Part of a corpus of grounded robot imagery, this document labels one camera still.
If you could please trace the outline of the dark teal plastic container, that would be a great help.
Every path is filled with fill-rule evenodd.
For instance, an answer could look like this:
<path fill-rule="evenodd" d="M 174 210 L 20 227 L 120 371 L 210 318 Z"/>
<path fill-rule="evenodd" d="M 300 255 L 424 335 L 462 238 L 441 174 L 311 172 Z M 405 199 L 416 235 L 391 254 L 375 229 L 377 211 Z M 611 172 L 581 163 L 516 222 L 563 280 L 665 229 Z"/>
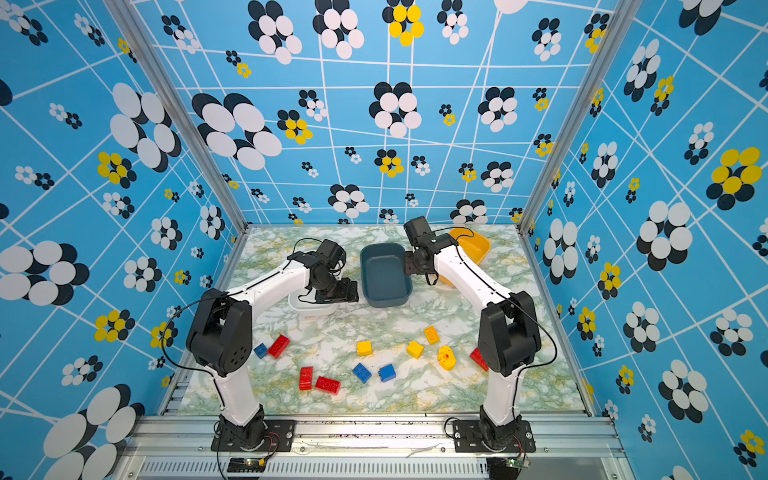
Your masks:
<path fill-rule="evenodd" d="M 365 246 L 360 253 L 363 294 L 371 307 L 404 305 L 413 285 L 405 273 L 405 248 L 398 243 Z"/>

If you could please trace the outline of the yellow plastic container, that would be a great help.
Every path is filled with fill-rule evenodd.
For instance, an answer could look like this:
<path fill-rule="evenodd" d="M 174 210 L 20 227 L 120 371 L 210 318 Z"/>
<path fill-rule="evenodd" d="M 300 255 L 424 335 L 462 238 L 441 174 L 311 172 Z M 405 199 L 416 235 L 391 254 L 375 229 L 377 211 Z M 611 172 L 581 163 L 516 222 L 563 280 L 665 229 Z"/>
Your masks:
<path fill-rule="evenodd" d="M 482 261 L 491 250 L 491 242 L 486 237 L 462 227 L 438 232 L 436 242 L 439 250 L 435 268 L 442 282 L 454 286 L 458 281 L 466 286 L 476 281 L 478 260 Z"/>

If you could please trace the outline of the yellow rounded lego duck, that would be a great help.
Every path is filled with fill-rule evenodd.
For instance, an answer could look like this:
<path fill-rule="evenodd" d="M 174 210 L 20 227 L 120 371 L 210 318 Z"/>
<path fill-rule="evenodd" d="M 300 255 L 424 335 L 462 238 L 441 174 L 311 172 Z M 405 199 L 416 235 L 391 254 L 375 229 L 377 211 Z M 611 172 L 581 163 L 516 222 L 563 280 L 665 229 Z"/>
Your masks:
<path fill-rule="evenodd" d="M 452 371 L 456 366 L 456 357 L 450 346 L 443 345 L 438 350 L 438 363 L 443 370 Z"/>

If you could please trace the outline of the small blue lego brick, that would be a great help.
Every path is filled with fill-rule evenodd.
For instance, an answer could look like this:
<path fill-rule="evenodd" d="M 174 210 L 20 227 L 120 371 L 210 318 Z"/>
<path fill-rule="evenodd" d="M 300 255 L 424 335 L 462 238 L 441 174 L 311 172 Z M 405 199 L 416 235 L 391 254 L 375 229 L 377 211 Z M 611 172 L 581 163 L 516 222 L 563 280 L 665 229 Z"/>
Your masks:
<path fill-rule="evenodd" d="M 268 354 L 268 348 L 264 343 L 261 343 L 254 348 L 253 352 L 259 359 L 263 359 Z"/>

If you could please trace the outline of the white plastic container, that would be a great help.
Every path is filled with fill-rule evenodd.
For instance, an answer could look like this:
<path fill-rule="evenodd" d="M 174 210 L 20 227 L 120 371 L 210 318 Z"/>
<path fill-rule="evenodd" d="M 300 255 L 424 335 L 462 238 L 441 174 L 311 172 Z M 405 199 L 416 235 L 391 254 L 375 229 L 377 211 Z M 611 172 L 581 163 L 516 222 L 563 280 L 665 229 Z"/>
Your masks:
<path fill-rule="evenodd" d="M 338 310 L 341 303 L 321 303 L 316 291 L 309 287 L 297 290 L 288 297 L 288 305 L 302 318 L 328 316 Z"/>

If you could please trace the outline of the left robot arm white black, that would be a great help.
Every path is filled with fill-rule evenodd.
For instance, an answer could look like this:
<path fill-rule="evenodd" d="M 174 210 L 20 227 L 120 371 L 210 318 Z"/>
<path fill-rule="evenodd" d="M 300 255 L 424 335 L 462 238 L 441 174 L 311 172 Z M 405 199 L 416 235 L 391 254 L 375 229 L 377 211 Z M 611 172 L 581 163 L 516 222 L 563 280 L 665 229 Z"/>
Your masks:
<path fill-rule="evenodd" d="M 253 354 L 253 322 L 295 292 L 310 289 L 321 303 L 355 303 L 357 283 L 341 275 L 346 251 L 322 240 L 309 252 L 294 250 L 276 268 L 241 286 L 210 289 L 197 304 L 186 348 L 212 377 L 220 403 L 219 446 L 256 450 L 274 439 L 254 395 L 246 363 Z"/>

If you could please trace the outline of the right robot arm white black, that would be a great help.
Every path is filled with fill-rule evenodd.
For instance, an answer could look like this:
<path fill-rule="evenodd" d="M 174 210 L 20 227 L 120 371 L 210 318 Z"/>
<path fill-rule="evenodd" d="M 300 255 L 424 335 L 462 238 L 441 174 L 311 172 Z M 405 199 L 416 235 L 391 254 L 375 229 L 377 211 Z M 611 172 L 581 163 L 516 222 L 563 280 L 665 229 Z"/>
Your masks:
<path fill-rule="evenodd" d="M 479 314 L 477 348 L 489 368 L 479 411 L 483 442 L 492 451 L 512 445 L 522 449 L 527 423 L 520 414 L 519 388 L 542 347 L 531 296 L 495 281 L 456 238 L 432 230 L 425 217 L 406 222 L 404 230 L 413 247 L 405 253 L 405 273 L 447 279 Z"/>

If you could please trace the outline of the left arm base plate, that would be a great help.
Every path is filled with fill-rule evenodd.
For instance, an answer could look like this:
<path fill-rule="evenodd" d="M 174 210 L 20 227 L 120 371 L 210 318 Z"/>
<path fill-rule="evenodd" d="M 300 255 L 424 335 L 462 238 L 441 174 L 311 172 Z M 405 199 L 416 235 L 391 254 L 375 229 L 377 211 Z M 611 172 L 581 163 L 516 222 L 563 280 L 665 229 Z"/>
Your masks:
<path fill-rule="evenodd" d="M 297 422 L 285 419 L 256 419 L 245 426 L 220 417 L 214 425 L 213 452 L 289 452 Z"/>

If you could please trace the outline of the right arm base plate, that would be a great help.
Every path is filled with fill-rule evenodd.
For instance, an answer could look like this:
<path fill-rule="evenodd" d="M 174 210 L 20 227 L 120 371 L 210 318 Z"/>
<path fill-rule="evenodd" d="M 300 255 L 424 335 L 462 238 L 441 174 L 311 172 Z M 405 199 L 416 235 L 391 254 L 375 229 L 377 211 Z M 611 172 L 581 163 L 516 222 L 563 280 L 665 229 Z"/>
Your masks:
<path fill-rule="evenodd" d="M 537 450 L 531 425 L 518 418 L 497 426 L 481 420 L 455 420 L 449 438 L 459 453 L 509 453 L 518 456 Z"/>

